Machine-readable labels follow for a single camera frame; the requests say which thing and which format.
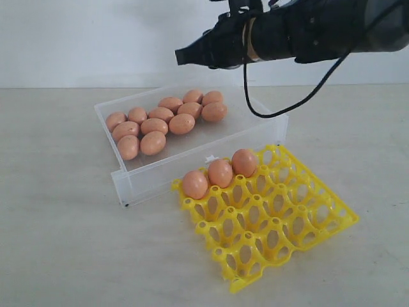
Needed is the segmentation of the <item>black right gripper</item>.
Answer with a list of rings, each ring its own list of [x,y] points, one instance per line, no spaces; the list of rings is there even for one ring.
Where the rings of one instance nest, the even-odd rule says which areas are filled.
[[[313,27],[306,12],[298,9],[224,17],[212,30],[206,30],[200,38],[174,53],[178,66],[193,64],[213,69],[237,67],[246,60],[294,58],[301,64],[320,60]]]

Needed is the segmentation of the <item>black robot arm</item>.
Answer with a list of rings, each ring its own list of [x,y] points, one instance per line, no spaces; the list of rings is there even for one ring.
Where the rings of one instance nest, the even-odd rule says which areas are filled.
[[[408,1],[230,1],[212,29],[175,52],[179,65],[234,69],[293,58],[309,64],[408,45]]]

